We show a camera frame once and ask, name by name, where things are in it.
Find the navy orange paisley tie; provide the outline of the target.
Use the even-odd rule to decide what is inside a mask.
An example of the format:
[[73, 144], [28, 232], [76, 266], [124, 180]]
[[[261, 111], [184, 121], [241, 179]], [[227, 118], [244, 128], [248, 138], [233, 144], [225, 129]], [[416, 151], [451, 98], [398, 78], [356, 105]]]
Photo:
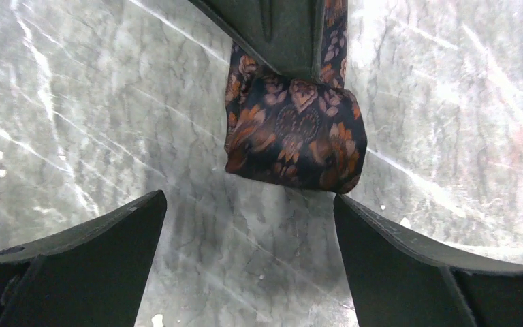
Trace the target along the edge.
[[278, 74], [234, 44], [225, 91], [225, 169], [275, 185], [345, 194], [358, 183], [364, 121], [345, 88], [346, 1], [326, 1], [317, 82]]

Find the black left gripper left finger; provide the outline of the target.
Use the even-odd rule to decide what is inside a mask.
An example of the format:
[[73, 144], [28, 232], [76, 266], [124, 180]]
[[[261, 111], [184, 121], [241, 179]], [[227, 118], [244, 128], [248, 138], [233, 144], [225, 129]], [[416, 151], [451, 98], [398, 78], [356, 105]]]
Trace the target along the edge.
[[133, 326], [167, 200], [152, 191], [0, 251], [0, 326]]

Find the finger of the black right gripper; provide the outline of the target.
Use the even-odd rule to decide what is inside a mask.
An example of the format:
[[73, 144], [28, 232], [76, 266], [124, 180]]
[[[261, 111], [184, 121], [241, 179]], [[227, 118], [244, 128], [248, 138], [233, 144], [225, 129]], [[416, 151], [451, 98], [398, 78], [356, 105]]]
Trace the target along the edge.
[[317, 80], [325, 2], [320, 0], [191, 0], [257, 62]]

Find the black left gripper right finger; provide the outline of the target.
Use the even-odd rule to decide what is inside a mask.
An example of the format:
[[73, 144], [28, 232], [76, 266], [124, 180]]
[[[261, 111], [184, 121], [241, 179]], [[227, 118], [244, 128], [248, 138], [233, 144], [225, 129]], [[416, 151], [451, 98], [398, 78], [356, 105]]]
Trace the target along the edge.
[[450, 247], [347, 196], [333, 204], [359, 325], [523, 326], [523, 264]]

